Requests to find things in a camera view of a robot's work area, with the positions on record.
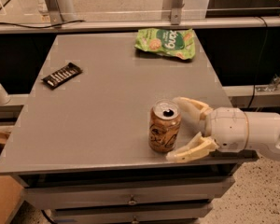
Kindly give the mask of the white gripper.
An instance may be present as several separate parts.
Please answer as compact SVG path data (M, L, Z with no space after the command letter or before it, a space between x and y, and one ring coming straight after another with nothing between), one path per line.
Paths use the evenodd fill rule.
M174 163L196 161L215 150L244 150L248 137L248 122L239 108L220 107L215 110L201 101L175 97L173 102L197 125L205 120L205 136L198 132L185 146L170 151L166 160Z

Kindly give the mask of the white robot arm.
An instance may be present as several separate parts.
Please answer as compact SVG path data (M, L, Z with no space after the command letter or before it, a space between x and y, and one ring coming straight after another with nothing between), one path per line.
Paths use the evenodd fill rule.
M166 159L175 163L199 160L214 151L239 153L255 150L262 156L280 161L280 114L244 112L239 108L212 108L186 97L174 102L194 122L203 121L204 131L186 145L169 152Z

